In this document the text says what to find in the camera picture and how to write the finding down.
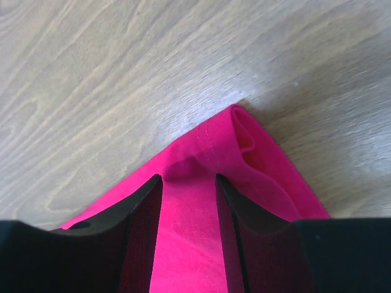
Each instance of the pink towel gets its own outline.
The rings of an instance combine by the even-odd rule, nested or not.
[[[62,228],[127,197],[155,173],[162,175],[164,188],[151,293],[227,292],[217,173],[286,220],[329,217],[268,133],[242,107],[232,105],[171,143]]]

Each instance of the wooden table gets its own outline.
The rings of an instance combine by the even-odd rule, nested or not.
[[[391,215],[389,0],[0,3],[3,219],[55,227],[238,101],[331,215]]]

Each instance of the fabric fold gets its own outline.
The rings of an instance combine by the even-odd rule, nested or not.
[[[172,142],[104,194],[68,228],[136,191],[155,173],[163,203],[150,292],[227,292],[215,177],[279,217],[329,218],[279,146],[239,105],[232,105]]]

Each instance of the wooden surface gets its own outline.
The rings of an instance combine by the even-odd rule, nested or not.
[[[231,103],[336,217],[391,215],[389,0],[2,0],[0,216],[53,228]]]

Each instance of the folded cloth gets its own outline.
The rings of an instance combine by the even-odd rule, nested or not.
[[[67,229],[163,177],[163,203],[150,292],[227,292],[215,178],[288,220],[329,217],[283,151],[241,106],[198,125],[104,194]]]

